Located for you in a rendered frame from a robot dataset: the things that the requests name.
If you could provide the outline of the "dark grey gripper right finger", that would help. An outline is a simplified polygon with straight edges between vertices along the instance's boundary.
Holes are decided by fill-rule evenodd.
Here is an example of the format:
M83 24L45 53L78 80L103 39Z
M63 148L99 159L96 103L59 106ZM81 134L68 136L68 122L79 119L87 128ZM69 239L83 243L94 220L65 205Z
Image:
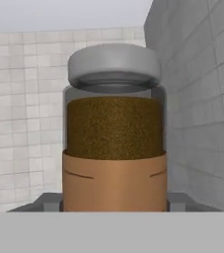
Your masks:
M171 212L215 212L217 209L195 202L187 194L169 193L168 194L168 211Z

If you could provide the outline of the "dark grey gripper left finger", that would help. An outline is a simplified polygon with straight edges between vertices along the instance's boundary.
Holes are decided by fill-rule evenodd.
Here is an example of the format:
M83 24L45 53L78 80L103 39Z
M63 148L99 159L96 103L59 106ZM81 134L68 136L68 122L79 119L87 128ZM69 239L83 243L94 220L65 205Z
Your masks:
M17 207L11 212L59 212L62 211L62 195L60 193L43 193L34 202Z

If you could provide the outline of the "cinnamon bottle with grey lid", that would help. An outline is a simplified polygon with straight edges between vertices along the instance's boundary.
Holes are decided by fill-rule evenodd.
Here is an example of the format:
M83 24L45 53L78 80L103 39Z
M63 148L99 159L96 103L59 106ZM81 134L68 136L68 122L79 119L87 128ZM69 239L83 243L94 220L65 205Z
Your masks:
M82 97L65 108L65 211L165 211L164 106L154 50L126 43L88 46L68 60Z

